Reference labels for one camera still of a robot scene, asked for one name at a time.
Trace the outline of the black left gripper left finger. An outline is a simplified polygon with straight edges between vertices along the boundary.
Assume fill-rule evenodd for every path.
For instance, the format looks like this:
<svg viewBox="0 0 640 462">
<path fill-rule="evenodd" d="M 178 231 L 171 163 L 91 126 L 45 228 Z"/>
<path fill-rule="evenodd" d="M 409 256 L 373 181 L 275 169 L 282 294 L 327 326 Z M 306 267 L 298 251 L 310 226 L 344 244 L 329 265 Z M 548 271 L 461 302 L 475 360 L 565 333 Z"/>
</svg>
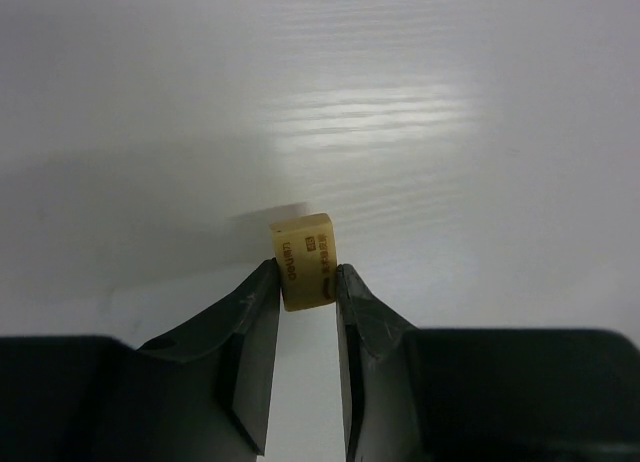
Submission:
<svg viewBox="0 0 640 462">
<path fill-rule="evenodd" d="M 139 348 L 107 336 L 1 341 L 5 461 L 254 461 L 266 449 L 277 264 Z"/>
</svg>

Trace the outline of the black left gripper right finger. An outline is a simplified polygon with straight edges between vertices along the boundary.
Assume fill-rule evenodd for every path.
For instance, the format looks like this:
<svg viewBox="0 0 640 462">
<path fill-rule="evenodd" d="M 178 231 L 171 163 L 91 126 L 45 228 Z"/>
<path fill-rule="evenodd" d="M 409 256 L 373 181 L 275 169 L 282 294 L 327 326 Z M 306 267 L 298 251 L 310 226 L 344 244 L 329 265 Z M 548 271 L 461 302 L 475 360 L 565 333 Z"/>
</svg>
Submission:
<svg viewBox="0 0 640 462">
<path fill-rule="evenodd" d="M 635 461 L 639 351 L 580 328 L 419 328 L 336 273 L 350 461 Z"/>
</svg>

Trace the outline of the tan small eraser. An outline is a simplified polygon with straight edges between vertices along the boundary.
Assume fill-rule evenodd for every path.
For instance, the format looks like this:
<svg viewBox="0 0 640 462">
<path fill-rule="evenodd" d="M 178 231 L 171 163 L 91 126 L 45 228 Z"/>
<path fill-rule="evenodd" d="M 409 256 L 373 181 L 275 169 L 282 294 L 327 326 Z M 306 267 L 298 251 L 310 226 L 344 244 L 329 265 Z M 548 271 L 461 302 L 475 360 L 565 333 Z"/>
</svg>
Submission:
<svg viewBox="0 0 640 462">
<path fill-rule="evenodd" d="M 270 232 L 284 309 L 295 312 L 334 303 L 338 261 L 329 215 L 275 222 Z"/>
</svg>

